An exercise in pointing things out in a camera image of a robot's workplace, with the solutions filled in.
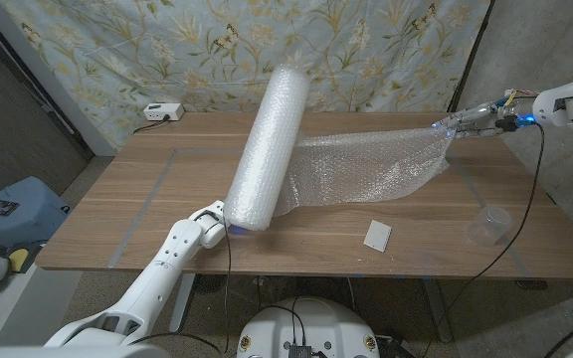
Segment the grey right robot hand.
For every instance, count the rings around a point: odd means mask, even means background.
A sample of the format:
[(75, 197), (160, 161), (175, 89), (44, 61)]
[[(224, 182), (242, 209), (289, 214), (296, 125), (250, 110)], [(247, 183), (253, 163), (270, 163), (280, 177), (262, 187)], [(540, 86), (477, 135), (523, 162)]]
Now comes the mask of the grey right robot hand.
[(482, 104), (451, 113), (431, 125), (443, 129), (453, 139), (466, 137), (490, 137), (515, 131), (516, 117), (504, 113), (506, 99), (487, 101)]

